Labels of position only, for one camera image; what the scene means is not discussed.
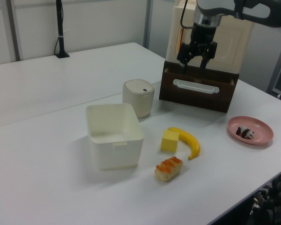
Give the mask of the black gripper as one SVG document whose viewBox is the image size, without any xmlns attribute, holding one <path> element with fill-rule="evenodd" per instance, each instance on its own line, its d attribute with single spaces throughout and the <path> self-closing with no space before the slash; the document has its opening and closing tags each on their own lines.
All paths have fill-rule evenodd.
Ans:
<svg viewBox="0 0 281 225">
<path fill-rule="evenodd" d="M 202 51 L 200 69 L 205 69 L 207 63 L 215 57 L 217 43 L 214 36 L 217 27 L 205 26 L 193 23 L 191 41 L 189 44 L 182 43 L 177 55 L 181 73 L 186 73 L 188 62 L 194 58 L 193 51 Z"/>
</svg>

